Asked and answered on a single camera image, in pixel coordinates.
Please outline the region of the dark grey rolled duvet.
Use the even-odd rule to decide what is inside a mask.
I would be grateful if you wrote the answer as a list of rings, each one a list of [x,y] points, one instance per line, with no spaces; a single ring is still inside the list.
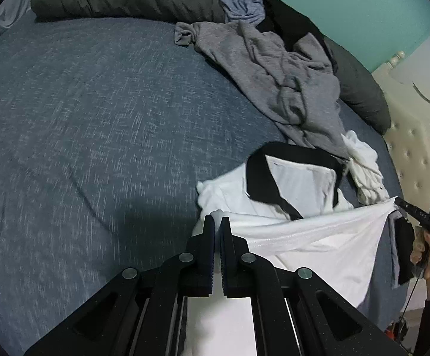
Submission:
[[[219,0],[31,0],[31,8],[42,19],[137,17],[168,23],[225,23]],[[391,115],[381,88],[345,48],[327,36],[325,44],[341,86],[340,99],[379,134],[385,134]]]

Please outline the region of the cream tufted headboard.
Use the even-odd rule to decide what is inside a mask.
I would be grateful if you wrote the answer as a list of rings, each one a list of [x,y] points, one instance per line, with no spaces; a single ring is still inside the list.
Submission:
[[[409,77],[396,79],[405,53],[396,52],[372,76],[385,95],[391,128],[385,133],[404,199],[428,211],[430,208],[430,100]]]

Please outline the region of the blue-grey bed sheet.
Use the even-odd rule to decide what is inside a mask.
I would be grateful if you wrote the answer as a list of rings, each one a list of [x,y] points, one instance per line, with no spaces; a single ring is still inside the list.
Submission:
[[[0,37],[0,346],[23,355],[203,219],[197,183],[283,135],[172,24],[41,21]]]

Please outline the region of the white long sleeve garment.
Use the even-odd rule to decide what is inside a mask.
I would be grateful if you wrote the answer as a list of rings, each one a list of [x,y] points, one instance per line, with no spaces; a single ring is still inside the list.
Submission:
[[[390,196],[377,164],[377,152],[361,141],[353,130],[342,134],[342,140],[349,155],[347,167],[357,187],[359,203],[369,206],[387,201]]]

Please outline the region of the folded black white garment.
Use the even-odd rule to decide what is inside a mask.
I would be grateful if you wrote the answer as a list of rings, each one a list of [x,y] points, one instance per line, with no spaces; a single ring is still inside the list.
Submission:
[[[391,287],[407,284],[413,277],[410,256],[415,241],[412,224],[400,213],[393,211],[387,217],[387,227],[391,239],[392,278]]]

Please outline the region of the clutter on floor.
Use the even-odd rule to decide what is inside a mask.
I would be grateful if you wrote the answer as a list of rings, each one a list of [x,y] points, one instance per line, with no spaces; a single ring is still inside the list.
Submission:
[[[408,332],[407,321],[404,318],[399,318],[398,320],[391,322],[384,332],[391,340],[401,343]]]

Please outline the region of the grey sweatshirt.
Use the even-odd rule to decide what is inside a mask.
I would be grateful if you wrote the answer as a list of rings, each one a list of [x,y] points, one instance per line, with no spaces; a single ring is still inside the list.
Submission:
[[[193,46],[222,67],[290,143],[348,159],[338,108],[340,83],[312,34],[289,52],[278,35],[261,33],[250,23],[177,23],[174,42]]]

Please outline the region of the blue-purple crumpled garment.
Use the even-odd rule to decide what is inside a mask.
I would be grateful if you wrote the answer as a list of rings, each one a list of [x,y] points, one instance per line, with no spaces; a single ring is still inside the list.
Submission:
[[[219,0],[225,13],[225,22],[243,21],[258,25],[264,21],[263,0]]]

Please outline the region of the white polo shirt black collar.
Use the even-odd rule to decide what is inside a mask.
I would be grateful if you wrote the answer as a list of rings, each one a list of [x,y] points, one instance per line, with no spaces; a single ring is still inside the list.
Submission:
[[[395,200],[353,207],[339,183],[344,167],[331,154],[269,142],[234,170],[197,185],[200,219],[215,225],[213,291],[189,298],[185,355],[258,355],[250,298],[223,293],[219,227],[230,221],[250,252],[274,267],[309,268],[358,311],[364,301],[379,240]]]

